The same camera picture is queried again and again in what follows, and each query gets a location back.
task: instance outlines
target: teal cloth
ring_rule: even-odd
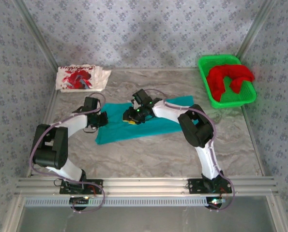
[[[182,106],[191,106],[194,104],[192,96],[178,97],[167,101]],[[155,117],[139,125],[123,122],[122,115],[130,106],[132,106],[131,103],[106,103],[104,105],[102,112],[107,112],[108,124],[99,128],[98,135],[95,139],[97,144],[108,144],[121,140],[173,133],[182,130],[178,123],[165,118]]]

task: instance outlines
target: green basket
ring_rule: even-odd
[[[249,81],[243,81],[242,88],[239,94],[234,93],[229,87],[231,79],[229,77],[224,78],[224,84],[226,91],[221,96],[220,102],[217,102],[211,94],[211,90],[208,86],[206,77],[210,69],[216,65],[224,64],[241,64],[240,60],[233,55],[216,55],[216,56],[204,56],[198,61],[198,67],[208,93],[208,97],[212,103],[213,108],[229,108],[229,107],[239,107],[247,103],[254,102],[256,100],[256,91]]]

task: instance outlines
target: patterned wallpaper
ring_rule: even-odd
[[[194,67],[235,54],[263,0],[25,0],[57,63]]]
[[[17,9],[0,0],[0,229],[53,86],[54,73]]]
[[[288,0],[280,0],[243,63],[256,76],[255,103],[247,106],[262,161],[275,176],[288,216]]]

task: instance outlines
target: gray marble table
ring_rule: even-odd
[[[113,71],[103,91],[107,102],[128,102],[141,88],[156,88],[169,98],[192,95],[216,123],[214,143],[226,175],[260,175],[260,167],[241,108],[213,109],[198,70]],[[89,93],[58,93],[54,121],[81,106]],[[69,158],[88,177],[195,177],[201,164],[182,132],[143,137],[105,145],[96,134],[79,131],[69,138]]]

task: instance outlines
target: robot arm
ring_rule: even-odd
[[[84,105],[74,111],[72,115],[97,109],[98,102],[99,100],[96,98],[86,97]],[[107,123],[106,112],[98,112],[78,115],[59,124],[49,131],[41,141],[33,156],[33,163],[41,167],[46,167],[65,178],[74,181],[82,180],[85,175],[84,171],[68,159],[68,138],[88,126],[98,128]],[[41,124],[37,127],[32,147],[34,147],[41,134],[48,127],[50,127],[50,125],[46,124]]]
[[[129,107],[124,112],[123,120],[131,124],[140,124],[145,123],[147,116],[152,116],[179,123],[186,140],[195,147],[198,153],[204,185],[208,190],[213,191],[216,188],[216,181],[220,179],[216,169],[220,170],[220,167],[218,164],[214,165],[212,160],[212,158],[216,160],[213,143],[209,147],[209,141],[213,137],[213,127],[206,117],[190,109],[194,108],[203,112],[201,107],[197,104],[193,106],[174,105],[160,98],[153,100],[142,89],[133,97],[133,107]]]
[[[180,106],[180,105],[174,105],[171,103],[165,103],[164,100],[158,101],[152,108],[153,114],[155,117],[162,117],[166,118],[168,120],[177,122],[181,125],[182,131],[187,139],[187,141],[195,146],[195,149],[197,151],[198,157],[200,159],[201,165],[202,165],[202,174],[203,176],[207,177],[208,179],[212,180],[218,176],[218,172],[216,168],[214,167],[210,149],[209,149],[209,143],[206,142],[205,144],[198,144],[195,140],[195,136],[193,138],[192,128],[199,126],[200,120],[196,125],[190,120],[190,115],[193,115],[192,113],[188,113],[188,110],[178,110],[174,108],[188,108],[189,106]],[[213,148],[212,143],[212,151],[213,151],[213,157],[216,160],[215,156],[215,150]]]

